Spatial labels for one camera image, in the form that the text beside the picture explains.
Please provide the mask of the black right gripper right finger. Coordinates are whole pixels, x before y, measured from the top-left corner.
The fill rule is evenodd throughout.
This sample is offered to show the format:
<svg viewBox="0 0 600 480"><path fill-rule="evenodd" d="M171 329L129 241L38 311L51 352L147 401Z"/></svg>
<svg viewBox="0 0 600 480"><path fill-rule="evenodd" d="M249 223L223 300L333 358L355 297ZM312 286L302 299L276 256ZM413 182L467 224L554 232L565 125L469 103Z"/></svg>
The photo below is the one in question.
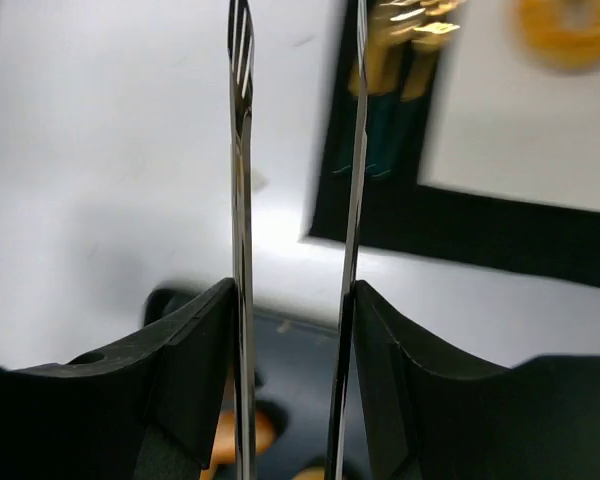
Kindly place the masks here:
<svg viewBox="0 0 600 480"><path fill-rule="evenodd" d="M354 349L376 479L600 479L600 356L507 368L355 287Z"/></svg>

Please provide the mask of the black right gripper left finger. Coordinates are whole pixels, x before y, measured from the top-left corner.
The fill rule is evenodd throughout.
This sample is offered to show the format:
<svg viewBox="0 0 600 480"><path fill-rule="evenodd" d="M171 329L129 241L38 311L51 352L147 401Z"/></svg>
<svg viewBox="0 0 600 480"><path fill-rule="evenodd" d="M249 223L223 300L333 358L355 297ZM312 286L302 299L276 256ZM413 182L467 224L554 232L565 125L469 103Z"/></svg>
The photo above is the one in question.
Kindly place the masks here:
<svg viewBox="0 0 600 480"><path fill-rule="evenodd" d="M224 395L237 291L223 279L66 364L0 367L0 479L195 479Z"/></svg>

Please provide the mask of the orange glazed donut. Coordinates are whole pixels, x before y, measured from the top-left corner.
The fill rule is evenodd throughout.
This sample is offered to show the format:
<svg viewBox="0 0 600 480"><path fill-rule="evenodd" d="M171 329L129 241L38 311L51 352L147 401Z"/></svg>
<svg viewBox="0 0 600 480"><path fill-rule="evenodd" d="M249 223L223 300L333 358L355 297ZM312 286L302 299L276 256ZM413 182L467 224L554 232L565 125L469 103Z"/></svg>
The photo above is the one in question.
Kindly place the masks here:
<svg viewBox="0 0 600 480"><path fill-rule="evenodd" d="M512 22L521 43L550 68L577 72L600 64L600 1L582 1L574 26L567 12L576 1L515 1Z"/></svg>

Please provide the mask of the metal tongs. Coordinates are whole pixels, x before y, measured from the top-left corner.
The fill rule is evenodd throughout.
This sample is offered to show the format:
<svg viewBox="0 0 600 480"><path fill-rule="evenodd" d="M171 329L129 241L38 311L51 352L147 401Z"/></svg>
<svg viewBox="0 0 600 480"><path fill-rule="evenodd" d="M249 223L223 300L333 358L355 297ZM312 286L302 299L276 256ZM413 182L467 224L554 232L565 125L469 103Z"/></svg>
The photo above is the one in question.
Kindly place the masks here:
<svg viewBox="0 0 600 480"><path fill-rule="evenodd" d="M348 207L338 348L330 403L324 476L340 479L344 465L347 387L354 324L354 286L359 250L360 216L367 155L367 4L357 4L357 63L359 93L353 139L352 177ZM237 349L234 367L236 466L240 479L256 476L255 337L252 270L251 130L253 103L254 27L246 1L228 8L227 53L231 120L231 190L233 275L238 291Z"/></svg>

